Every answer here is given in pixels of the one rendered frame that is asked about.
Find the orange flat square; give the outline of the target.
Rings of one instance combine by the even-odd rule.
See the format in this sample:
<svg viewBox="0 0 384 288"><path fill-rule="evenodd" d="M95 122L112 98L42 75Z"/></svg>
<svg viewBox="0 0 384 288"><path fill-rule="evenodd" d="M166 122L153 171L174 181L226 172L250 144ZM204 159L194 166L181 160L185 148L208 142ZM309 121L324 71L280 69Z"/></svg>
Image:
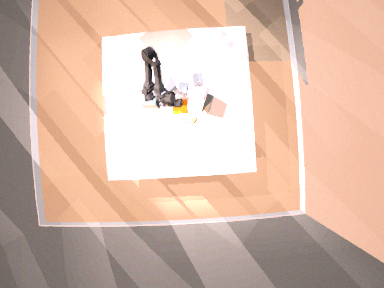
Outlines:
<svg viewBox="0 0 384 288"><path fill-rule="evenodd" d="M173 107L173 114L188 113L187 111L187 99L183 99L181 107Z"/></svg>

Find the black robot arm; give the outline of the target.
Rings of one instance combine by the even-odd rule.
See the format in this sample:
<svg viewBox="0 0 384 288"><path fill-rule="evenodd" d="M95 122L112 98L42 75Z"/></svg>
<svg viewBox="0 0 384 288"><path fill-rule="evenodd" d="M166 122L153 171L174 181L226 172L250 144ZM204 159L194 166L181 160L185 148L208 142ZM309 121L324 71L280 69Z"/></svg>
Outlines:
<svg viewBox="0 0 384 288"><path fill-rule="evenodd" d="M143 83L143 89L141 90L141 93L144 94L145 102L154 101L154 91L157 95L155 99L156 101L160 101L162 103L174 103L176 101L176 95L174 94L174 92L168 92L164 88L161 73L161 62L158 59L158 55L155 52L155 49L152 46L148 46L141 49L140 53L141 58L144 60L145 63L145 82ZM155 62L152 61L153 58ZM152 67L155 83L152 80Z"/></svg>

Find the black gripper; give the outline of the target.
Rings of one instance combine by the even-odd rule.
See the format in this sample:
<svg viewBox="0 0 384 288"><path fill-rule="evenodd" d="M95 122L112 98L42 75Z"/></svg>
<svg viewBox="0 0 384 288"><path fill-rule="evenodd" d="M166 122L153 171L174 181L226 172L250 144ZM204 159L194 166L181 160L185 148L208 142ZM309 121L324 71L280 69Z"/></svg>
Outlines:
<svg viewBox="0 0 384 288"><path fill-rule="evenodd" d="M168 107L181 107L182 106L182 101L183 101L183 99L182 98L177 98L176 99L176 101L174 102L174 103L162 103L162 106L163 107L166 107L166 105L168 106Z"/></svg>

